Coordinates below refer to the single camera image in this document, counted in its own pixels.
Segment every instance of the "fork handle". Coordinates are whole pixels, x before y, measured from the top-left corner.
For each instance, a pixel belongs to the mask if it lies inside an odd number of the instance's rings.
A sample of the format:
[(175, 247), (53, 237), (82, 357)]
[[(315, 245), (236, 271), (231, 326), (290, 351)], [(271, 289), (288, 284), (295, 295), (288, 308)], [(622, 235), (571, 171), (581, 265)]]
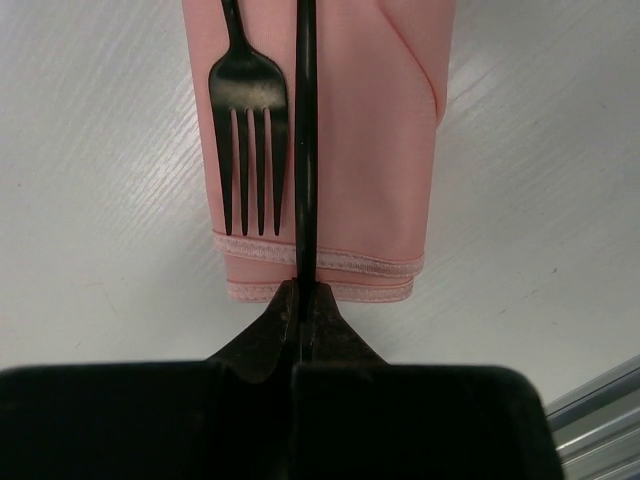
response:
[(221, 0), (224, 19), (229, 32), (229, 48), (248, 48), (249, 42), (242, 26), (238, 0)]

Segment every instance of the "folded napkin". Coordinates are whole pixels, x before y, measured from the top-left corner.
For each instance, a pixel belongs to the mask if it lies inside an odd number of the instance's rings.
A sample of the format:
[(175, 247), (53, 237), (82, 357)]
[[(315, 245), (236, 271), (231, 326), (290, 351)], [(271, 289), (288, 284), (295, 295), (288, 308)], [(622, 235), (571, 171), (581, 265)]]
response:
[[(227, 30), (219, 0), (183, 0), (183, 9), (214, 241), (225, 254), (229, 295), (260, 302), (295, 276), (296, 0), (239, 3), (250, 43), (280, 66), (288, 85), (290, 156), (278, 237), (269, 197), (265, 235), (258, 236), (255, 178), (250, 179), (249, 236), (224, 234), (207, 81), (228, 48)], [(331, 284), (339, 299), (402, 300), (422, 269), (454, 4), (318, 1), (318, 280)], [(236, 183), (233, 231), (241, 232)]]

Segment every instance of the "fork head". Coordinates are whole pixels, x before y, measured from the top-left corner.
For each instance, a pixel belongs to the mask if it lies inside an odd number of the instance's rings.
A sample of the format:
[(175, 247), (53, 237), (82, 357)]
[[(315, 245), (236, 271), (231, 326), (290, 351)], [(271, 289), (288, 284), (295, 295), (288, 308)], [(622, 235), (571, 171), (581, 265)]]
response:
[[(240, 176), (242, 234), (249, 230), (249, 142), (255, 142), (258, 233), (264, 234), (266, 155), (271, 146), (273, 173), (273, 225), (280, 233), (282, 197), (289, 147), (287, 86), (280, 68), (269, 58), (246, 45), (235, 45), (209, 73), (209, 95), (213, 110), (218, 163), (222, 186), (225, 230), (233, 226), (234, 124)], [(250, 138), (249, 120), (254, 135)]]

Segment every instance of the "white surface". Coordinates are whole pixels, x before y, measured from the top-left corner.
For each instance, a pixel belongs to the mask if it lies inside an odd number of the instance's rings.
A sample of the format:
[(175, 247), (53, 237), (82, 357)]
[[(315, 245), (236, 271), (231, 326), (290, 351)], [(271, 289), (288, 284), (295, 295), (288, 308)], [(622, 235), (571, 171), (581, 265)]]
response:
[[(639, 353), (639, 25), (459, 2), (425, 272), (342, 306), (385, 358), (550, 401)], [(1, 367), (202, 358), (262, 310), (226, 299), (178, 1), (0, 0), (0, 109)]]

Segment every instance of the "napkin fold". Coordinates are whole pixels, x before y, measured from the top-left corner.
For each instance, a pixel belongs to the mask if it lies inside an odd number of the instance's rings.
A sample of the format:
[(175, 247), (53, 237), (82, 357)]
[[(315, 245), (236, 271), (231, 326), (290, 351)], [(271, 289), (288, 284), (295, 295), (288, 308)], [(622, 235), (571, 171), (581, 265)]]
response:
[[(424, 263), (455, 1), (317, 3), (318, 280), (338, 299), (399, 301)], [(278, 237), (269, 180), (265, 235), (258, 236), (255, 175), (249, 235), (224, 234), (208, 75), (229, 41), (220, 1), (183, 0), (215, 245), (225, 255), (230, 297), (266, 302), (295, 276), (296, 0), (241, 0), (240, 8), (249, 42), (280, 66), (288, 86), (290, 154)], [(233, 231), (241, 232), (237, 173), (235, 181)]]

